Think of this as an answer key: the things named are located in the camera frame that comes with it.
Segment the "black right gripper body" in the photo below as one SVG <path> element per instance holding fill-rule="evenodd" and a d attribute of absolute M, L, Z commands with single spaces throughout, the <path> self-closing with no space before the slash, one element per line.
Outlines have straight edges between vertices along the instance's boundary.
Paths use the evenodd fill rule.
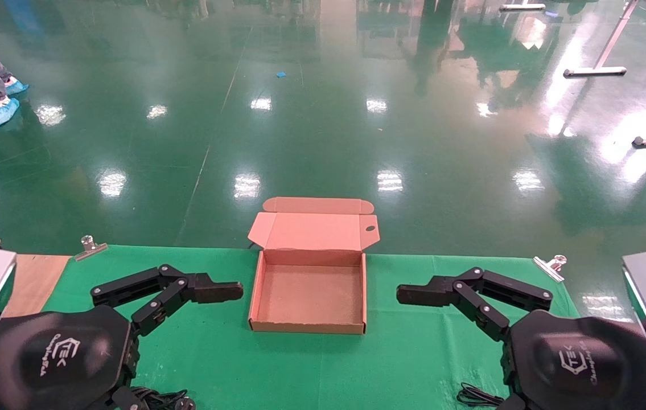
<path fill-rule="evenodd" d="M 646 409 L 646 336 L 634 323 L 536 310 L 508 330 L 502 367 L 528 409 Z"/>

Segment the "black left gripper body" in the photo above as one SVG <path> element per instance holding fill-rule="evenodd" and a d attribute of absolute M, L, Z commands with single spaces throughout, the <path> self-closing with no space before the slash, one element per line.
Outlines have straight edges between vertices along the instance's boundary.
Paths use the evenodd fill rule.
<path fill-rule="evenodd" d="M 0 409 L 108 409 L 131 387 L 138 348 L 112 307 L 44 312 L 0 322 Z"/>

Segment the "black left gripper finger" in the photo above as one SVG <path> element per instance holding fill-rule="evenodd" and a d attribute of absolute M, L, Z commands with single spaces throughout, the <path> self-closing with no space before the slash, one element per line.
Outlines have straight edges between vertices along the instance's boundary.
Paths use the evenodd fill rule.
<path fill-rule="evenodd" d="M 108 409 L 141 410 L 149 406 L 130 387 L 120 386 L 110 392 Z"/>
<path fill-rule="evenodd" d="M 150 296 L 151 300 L 131 315 L 133 335 L 146 337 L 186 303 L 240 300 L 243 286 L 240 282 L 214 282 L 208 273 L 184 273 L 165 264 L 97 285 L 90 294 L 94 306 L 112 308 Z"/>

